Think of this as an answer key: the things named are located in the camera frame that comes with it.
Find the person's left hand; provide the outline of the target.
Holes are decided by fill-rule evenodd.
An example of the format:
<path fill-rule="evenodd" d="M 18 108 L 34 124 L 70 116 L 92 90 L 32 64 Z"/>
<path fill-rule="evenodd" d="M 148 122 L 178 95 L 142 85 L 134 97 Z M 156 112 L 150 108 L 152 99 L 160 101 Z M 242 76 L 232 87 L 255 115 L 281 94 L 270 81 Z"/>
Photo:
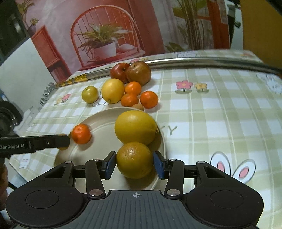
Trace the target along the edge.
<path fill-rule="evenodd" d="M 5 209 L 5 202 L 8 196 L 7 187 L 8 187 L 8 170 L 6 165 L 3 166 L 1 171 L 1 180 L 0 180 L 0 211 Z"/>

